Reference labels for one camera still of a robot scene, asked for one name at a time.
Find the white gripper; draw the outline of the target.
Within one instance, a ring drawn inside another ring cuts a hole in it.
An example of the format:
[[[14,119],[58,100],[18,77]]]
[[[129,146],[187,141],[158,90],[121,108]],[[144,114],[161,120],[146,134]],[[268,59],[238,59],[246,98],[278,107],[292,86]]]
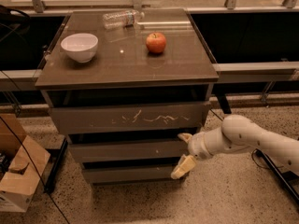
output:
[[[173,179],[179,179],[193,169],[196,159],[211,159],[214,155],[222,153],[225,146],[225,138],[220,128],[196,134],[179,133],[178,138],[188,145],[191,155],[181,156],[171,173]]]

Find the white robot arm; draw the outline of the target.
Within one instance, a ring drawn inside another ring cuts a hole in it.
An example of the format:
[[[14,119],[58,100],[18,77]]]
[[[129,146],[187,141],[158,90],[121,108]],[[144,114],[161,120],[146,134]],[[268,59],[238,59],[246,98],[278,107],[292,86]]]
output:
[[[173,179],[186,175],[197,161],[211,159],[220,153],[239,153],[257,148],[299,175],[299,141],[267,131],[252,120],[240,116],[226,117],[221,126],[196,134],[180,133],[188,145],[188,155],[182,155],[171,173]]]

